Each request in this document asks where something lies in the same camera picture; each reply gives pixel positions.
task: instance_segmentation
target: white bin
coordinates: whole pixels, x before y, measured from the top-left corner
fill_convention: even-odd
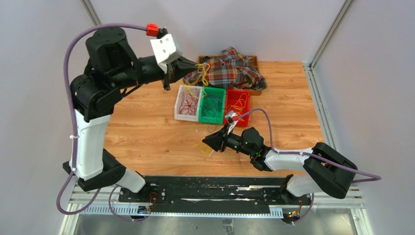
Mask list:
[[[184,91],[190,92],[193,96],[198,97],[197,101],[197,108],[196,114],[193,115],[184,115],[180,114],[180,106],[182,104],[182,97],[180,94]],[[188,85],[180,85],[179,92],[177,93],[176,104],[174,105],[174,119],[176,120],[184,120],[184,121],[199,121],[199,108],[200,108],[200,101],[202,99],[202,87],[198,86],[188,86]]]

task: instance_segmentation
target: yellow string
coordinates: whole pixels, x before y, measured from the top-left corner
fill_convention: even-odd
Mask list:
[[[246,93],[242,93],[241,96],[239,97],[239,99],[236,101],[235,104],[230,104],[226,107],[226,109],[229,111],[230,108],[233,108],[235,110],[235,113],[240,116],[241,115],[241,111],[243,111],[245,109],[246,106],[246,102],[248,100],[248,95]]]
[[[196,147],[196,146],[200,145],[200,151],[201,151],[203,154],[210,155],[211,153],[206,152],[206,151],[204,151],[204,150],[203,150],[203,148],[202,148],[202,143],[203,143],[203,142],[199,142],[199,143],[195,144],[193,147]]]
[[[204,96],[207,96],[208,94],[205,92],[205,86],[209,86],[209,82],[206,80],[206,75],[208,74],[208,70],[210,69],[210,64],[203,63],[203,64],[196,64],[196,66],[198,67],[197,71],[200,73],[199,77],[193,83],[189,83],[184,79],[183,79],[183,81],[186,85],[194,86],[199,82],[200,79],[202,79],[203,93],[204,93]]]

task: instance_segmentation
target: plastic bin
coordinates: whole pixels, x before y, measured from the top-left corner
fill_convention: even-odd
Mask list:
[[[238,102],[239,99],[242,99],[245,101],[245,107],[244,107],[244,102]],[[226,92],[225,115],[230,110],[233,110],[239,115],[242,115],[246,113],[247,111],[251,110],[250,103],[251,103],[251,93],[249,91],[228,90]],[[235,105],[237,107],[243,107],[243,109],[242,111],[237,110],[234,107],[232,107],[232,105]],[[246,115],[238,121],[236,126],[248,126],[248,121],[249,121],[249,115]]]
[[[185,93],[188,93],[191,97],[187,97],[187,101],[182,102],[183,97],[186,98],[186,96],[182,95]],[[201,97],[202,87],[180,85],[179,92],[177,93],[176,104],[174,105],[174,119],[183,121],[199,121]]]
[[[226,101],[226,90],[222,88],[205,87],[202,91],[202,101],[199,109],[199,122],[222,124]]]

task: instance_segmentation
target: red string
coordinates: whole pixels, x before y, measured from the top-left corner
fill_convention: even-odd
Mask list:
[[[182,102],[179,107],[179,114],[196,116],[197,102],[199,98],[190,93],[191,91],[182,91],[180,98]]]

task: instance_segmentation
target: metal floor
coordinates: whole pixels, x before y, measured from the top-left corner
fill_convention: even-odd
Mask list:
[[[320,209],[294,227],[280,219],[149,217],[124,222],[112,215],[82,214],[76,235],[356,235],[350,210]]]

